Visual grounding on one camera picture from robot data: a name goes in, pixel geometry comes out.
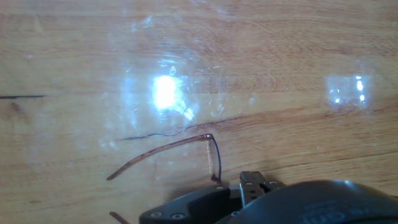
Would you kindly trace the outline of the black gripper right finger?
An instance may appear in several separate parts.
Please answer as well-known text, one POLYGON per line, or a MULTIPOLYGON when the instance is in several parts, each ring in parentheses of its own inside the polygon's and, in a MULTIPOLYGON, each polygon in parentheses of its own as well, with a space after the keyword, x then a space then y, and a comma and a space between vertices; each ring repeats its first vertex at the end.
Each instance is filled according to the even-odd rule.
POLYGON ((270 192, 285 187, 285 184, 281 182, 274 174, 262 173, 263 179, 260 181, 260 187, 264 192, 270 192))

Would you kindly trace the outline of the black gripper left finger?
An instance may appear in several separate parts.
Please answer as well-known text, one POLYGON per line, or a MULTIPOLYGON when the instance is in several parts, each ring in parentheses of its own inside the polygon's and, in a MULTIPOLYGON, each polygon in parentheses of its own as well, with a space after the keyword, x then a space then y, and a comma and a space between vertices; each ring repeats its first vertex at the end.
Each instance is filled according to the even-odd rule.
POLYGON ((238 186, 211 185, 196 190, 139 216, 139 224, 209 224, 237 215, 264 194, 265 177, 258 171, 243 171, 238 186))

